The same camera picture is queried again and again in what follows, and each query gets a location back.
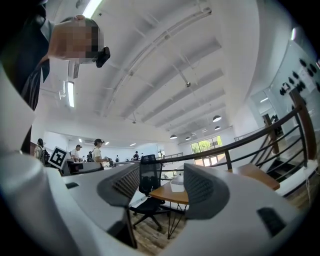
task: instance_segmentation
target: office chair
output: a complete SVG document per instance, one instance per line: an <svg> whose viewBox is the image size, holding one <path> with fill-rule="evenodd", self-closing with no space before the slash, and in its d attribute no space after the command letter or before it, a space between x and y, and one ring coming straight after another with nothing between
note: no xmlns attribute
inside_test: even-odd
<svg viewBox="0 0 320 256"><path fill-rule="evenodd" d="M129 209L134 212L133 215L144 214L144 216L139 219L136 223L132 225L134 229L136 229L136 225L140 222L144 221L148 217L150 217L155 224L158 226L157 230L161 231L162 227L160 223L157 221L154 215L159 214L170 214L168 210L160 210L160 205L163 205L165 201L150 197L149 193L161 186L160 179L161 179L161 171L162 171L162 164L161 163L150 163L150 164L142 164L147 162L156 162L156 157L154 154L151 155L144 155L141 158L140 164L140 185L139 191L145 194L147 200L140 204L138 207L130 207Z"/></svg>

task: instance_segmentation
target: wooden table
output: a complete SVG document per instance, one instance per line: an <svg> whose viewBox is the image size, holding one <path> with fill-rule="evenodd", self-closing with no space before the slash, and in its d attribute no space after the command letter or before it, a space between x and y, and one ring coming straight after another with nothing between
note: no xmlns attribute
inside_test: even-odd
<svg viewBox="0 0 320 256"><path fill-rule="evenodd" d="M164 184L163 186L157 188L156 190L149 193L150 196L153 198L158 198L160 200L182 204L182 205L188 205L189 199L187 191L184 190L183 192L172 192L170 181Z"/></svg>
<svg viewBox="0 0 320 256"><path fill-rule="evenodd" d="M228 172L253 178L257 181L266 184L269 188L273 190L277 190L278 188L280 188L280 183L278 181L270 177L263 170L259 169L252 163L229 169Z"/></svg>
<svg viewBox="0 0 320 256"><path fill-rule="evenodd" d="M240 167L235 167L235 168L229 169L228 172L253 178L257 181L260 181L260 182L266 184L268 187L270 187L273 190L277 190L278 188L280 188L279 182L277 182L274 178L270 177L263 170L259 169L258 167L256 167L252 163L248 163L248 164L245 164ZM174 179L182 181L183 177L178 176ZM171 202L177 203L178 206L177 206L176 210L178 210L180 208L181 211L183 211L183 212L186 211L186 207L189 204L189 198L188 198L187 191L184 190L183 192L172 192L171 186L170 186L170 181L167 182L166 184L164 184L163 186L157 188L156 190L152 191L151 193L149 193L149 195L154 198L170 202L170 209L171 209ZM180 204L185 205L184 210L180 207ZM167 237L168 239L170 239L170 236L175 231L175 229L176 229L177 225L179 224L181 217L182 217L182 215L180 215L180 218L174 227L176 216L177 216L177 214L174 215L174 219L173 219L171 227L170 227L171 214L169 216L169 227L168 227L168 237Z"/></svg>
<svg viewBox="0 0 320 256"><path fill-rule="evenodd" d="M183 180L183 177L178 176L174 179L180 181L180 180ZM170 181L167 182L166 184L164 184L163 186L157 188L156 190L152 191L151 193L149 193L149 195L152 196L153 198L157 198L160 200L170 202L170 209L171 209L171 202L177 203L178 205L177 205L176 210L178 211L178 209L180 208L183 213L186 211L186 207L189 204L189 198L188 198L187 191L184 190L183 192L172 192L171 186L170 186ZM170 226L170 223L171 223L171 212L170 212L169 225L168 225L168 236L167 236L168 239L170 239L171 235L174 233L176 227L178 226L178 224L182 218L182 214L179 215L178 222L175 225L176 217L177 217L177 213L175 212L172 225Z"/></svg>

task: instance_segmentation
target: gray panel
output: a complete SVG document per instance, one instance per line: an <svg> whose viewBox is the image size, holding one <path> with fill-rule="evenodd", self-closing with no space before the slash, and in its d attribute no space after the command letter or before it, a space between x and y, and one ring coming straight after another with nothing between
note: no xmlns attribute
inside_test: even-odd
<svg viewBox="0 0 320 256"><path fill-rule="evenodd" d="M0 166L1 195L21 228L46 251L79 255L41 162L30 155L12 153L1 156Z"/></svg>
<svg viewBox="0 0 320 256"><path fill-rule="evenodd" d="M229 201L227 184L222 179L202 171L197 165L184 165L183 182L189 198L189 210L185 214L187 219L211 219Z"/></svg>
<svg viewBox="0 0 320 256"><path fill-rule="evenodd" d="M97 185L98 195L111 206L128 207L140 183L139 164L128 165Z"/></svg>

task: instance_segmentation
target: backpack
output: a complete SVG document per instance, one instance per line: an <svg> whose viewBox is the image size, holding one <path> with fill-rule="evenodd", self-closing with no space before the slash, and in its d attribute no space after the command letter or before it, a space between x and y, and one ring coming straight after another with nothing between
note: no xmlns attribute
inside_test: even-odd
<svg viewBox="0 0 320 256"><path fill-rule="evenodd" d="M40 159L41 163L43 163L44 165L47 165L47 164L48 164L49 157L50 157L49 153L46 151L46 149L43 149L43 150L41 151L41 154L40 154L40 158L39 158L39 159Z"/></svg>
<svg viewBox="0 0 320 256"><path fill-rule="evenodd" d="M86 156L86 160L87 162L93 162L93 158L92 158L92 151L89 151L89 154Z"/></svg>

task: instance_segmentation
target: man with headphones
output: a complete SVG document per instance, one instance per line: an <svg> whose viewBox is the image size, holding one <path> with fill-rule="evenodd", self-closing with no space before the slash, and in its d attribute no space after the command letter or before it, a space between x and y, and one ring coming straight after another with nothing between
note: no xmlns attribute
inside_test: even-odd
<svg viewBox="0 0 320 256"><path fill-rule="evenodd" d="M100 151L100 148L102 147L102 144L104 143L104 141L102 141L100 138L97 138L95 141L94 141L94 149L92 150L92 159L94 162L96 163L100 163L101 165L101 170L104 169L102 163L103 162L109 162L109 158L106 157L106 158L102 158L101 157L101 151Z"/></svg>
<svg viewBox="0 0 320 256"><path fill-rule="evenodd" d="M81 162L81 159L79 157L78 151L82 148L81 145L76 145L75 149L73 149L70 153L71 159L73 159L75 162Z"/></svg>

